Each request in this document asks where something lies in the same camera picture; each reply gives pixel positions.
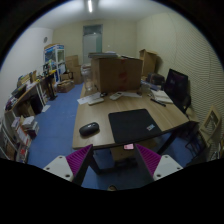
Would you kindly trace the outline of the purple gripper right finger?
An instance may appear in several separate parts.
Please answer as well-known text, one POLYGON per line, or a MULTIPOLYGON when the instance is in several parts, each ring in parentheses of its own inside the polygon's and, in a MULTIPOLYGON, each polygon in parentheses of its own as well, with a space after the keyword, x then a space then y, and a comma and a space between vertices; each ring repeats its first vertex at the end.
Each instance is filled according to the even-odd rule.
POLYGON ((135 154, 137 163, 145 177, 154 181, 182 169, 182 166, 169 155, 159 155, 139 144, 135 145, 135 154))

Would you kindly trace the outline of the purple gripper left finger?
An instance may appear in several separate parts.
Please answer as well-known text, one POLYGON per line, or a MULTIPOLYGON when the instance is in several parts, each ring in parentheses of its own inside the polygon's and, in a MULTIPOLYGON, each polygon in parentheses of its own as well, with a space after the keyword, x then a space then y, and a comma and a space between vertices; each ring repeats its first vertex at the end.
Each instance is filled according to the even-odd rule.
POLYGON ((93 145, 90 144, 68 156, 57 156, 44 167, 44 170, 81 186, 90 166, 92 155, 93 145))

